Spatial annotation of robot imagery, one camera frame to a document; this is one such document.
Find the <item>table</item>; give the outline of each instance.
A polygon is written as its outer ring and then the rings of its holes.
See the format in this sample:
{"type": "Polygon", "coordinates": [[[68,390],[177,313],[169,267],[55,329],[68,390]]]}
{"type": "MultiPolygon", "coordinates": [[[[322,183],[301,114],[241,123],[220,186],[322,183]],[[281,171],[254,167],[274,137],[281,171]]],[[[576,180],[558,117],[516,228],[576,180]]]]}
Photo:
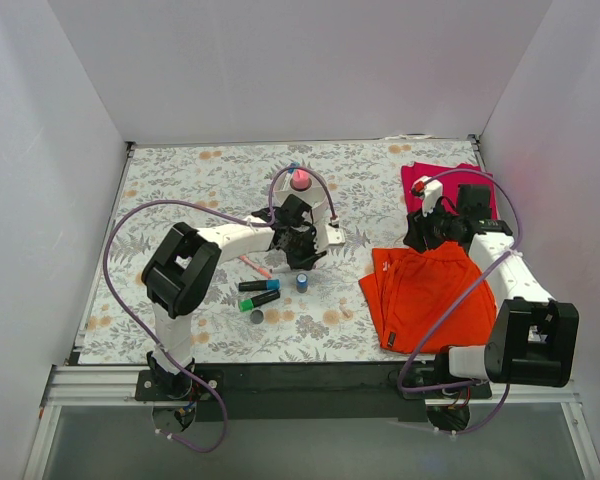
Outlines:
{"type": "MultiPolygon", "coordinates": [[[[115,218],[156,199],[180,199],[243,217],[266,205],[270,179],[298,162],[328,182],[341,227],[342,247],[331,248],[309,273],[305,294],[295,274],[277,274],[282,298],[263,307],[265,320],[254,325],[240,313],[240,281],[262,277],[232,260],[218,266],[192,323],[191,346],[198,363],[395,361],[382,350],[358,286],[372,271],[371,249],[402,245],[406,207],[400,167],[410,162],[456,166],[476,164],[469,141],[369,141],[348,143],[246,144],[138,148],[130,158],[115,218]],[[340,306],[347,311],[343,314],[340,306]]],[[[184,221],[193,227],[222,223],[178,206],[140,212],[121,230],[111,253],[111,276],[125,301],[153,324],[151,304],[140,275],[168,229],[184,221]]],[[[252,254],[265,267],[284,265],[282,252],[252,254]]],[[[79,364],[144,364],[153,350],[146,334],[111,296],[100,269],[84,325],[79,364]]]]}

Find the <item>pink object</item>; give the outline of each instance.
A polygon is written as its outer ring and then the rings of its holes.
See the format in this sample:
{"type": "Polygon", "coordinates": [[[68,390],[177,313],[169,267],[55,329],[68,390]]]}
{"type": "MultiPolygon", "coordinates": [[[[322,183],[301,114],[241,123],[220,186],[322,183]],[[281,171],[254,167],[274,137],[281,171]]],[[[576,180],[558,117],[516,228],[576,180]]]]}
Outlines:
{"type": "Polygon", "coordinates": [[[293,172],[291,177],[291,188],[294,190],[302,191],[306,190],[311,186],[311,178],[309,173],[304,170],[296,170],[293,172]]]}
{"type": "MultiPolygon", "coordinates": [[[[456,168],[468,168],[470,170],[480,171],[480,167],[468,164],[458,165],[456,168]]],[[[434,175],[445,172],[447,170],[453,169],[449,167],[427,165],[425,163],[417,162],[414,163],[413,166],[402,167],[402,186],[404,188],[404,199],[405,204],[407,205],[408,212],[414,212],[420,207],[422,207],[422,200],[411,194],[411,187],[413,186],[413,183],[422,176],[433,177],[434,175]]],[[[443,185],[444,195],[449,197],[454,204],[458,201],[458,185],[462,185],[464,183],[488,185],[489,187],[491,187],[491,216],[494,219],[498,218],[496,211],[496,196],[493,188],[493,183],[489,182],[489,180],[487,180],[486,178],[479,177],[478,175],[471,175],[470,173],[457,173],[455,175],[447,175],[445,177],[442,177],[440,179],[440,183],[442,183],[443,185]]],[[[447,202],[444,202],[443,205],[447,209],[447,211],[451,211],[451,207],[449,207],[447,202]]]]}

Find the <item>tabletop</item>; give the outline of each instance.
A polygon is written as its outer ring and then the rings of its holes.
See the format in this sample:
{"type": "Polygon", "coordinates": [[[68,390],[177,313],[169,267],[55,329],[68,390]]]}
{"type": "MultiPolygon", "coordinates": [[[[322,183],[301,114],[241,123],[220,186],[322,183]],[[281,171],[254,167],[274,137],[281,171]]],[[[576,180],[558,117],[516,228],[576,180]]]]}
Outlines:
{"type": "MultiPolygon", "coordinates": [[[[247,144],[138,148],[121,190],[116,219],[157,199],[187,200],[244,217],[266,206],[272,176],[291,162],[316,170],[329,190],[346,234],[308,273],[299,293],[295,273],[279,273],[281,298],[262,307],[253,324],[238,302],[237,283],[263,277],[238,259],[222,263],[194,313],[191,348],[198,363],[390,361],[403,355],[382,350],[358,280],[372,272],[371,249],[400,247],[406,207],[400,167],[410,162],[476,164],[468,141],[369,141],[349,143],[247,144]]],[[[111,277],[122,298],[153,326],[153,311],[141,272],[174,223],[192,227],[223,223],[179,206],[146,209],[129,220],[114,241],[111,277]]],[[[285,265],[282,252],[250,254],[264,266],[285,265]]],[[[144,364],[154,345],[99,281],[85,325],[80,364],[144,364]]]]}

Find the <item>wall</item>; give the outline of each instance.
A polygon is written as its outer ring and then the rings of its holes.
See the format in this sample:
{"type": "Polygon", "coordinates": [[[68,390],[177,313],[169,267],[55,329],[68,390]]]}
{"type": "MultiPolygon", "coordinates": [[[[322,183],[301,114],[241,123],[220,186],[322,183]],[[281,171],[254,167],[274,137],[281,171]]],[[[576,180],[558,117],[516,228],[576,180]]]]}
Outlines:
{"type": "Polygon", "coordinates": [[[50,0],[125,140],[479,133],[550,0],[50,0]]]}
{"type": "Polygon", "coordinates": [[[600,1],[554,0],[482,142],[525,258],[580,311],[574,378],[600,456],[600,1]]]}
{"type": "Polygon", "coordinates": [[[0,479],[20,478],[69,353],[124,162],[49,5],[0,0],[0,479]]]}

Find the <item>orange cloth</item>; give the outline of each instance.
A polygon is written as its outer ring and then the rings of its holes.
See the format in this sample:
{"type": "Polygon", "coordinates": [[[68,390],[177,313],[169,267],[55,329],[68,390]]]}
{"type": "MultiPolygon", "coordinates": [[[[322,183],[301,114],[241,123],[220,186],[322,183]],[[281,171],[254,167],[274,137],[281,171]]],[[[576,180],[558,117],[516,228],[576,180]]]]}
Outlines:
{"type": "MultiPolygon", "coordinates": [[[[374,248],[375,273],[360,280],[380,346],[411,353],[447,308],[481,274],[456,243],[423,254],[411,248],[374,248]]],[[[496,318],[491,289],[483,282],[429,339],[423,353],[450,345],[484,345],[496,318]]]]}

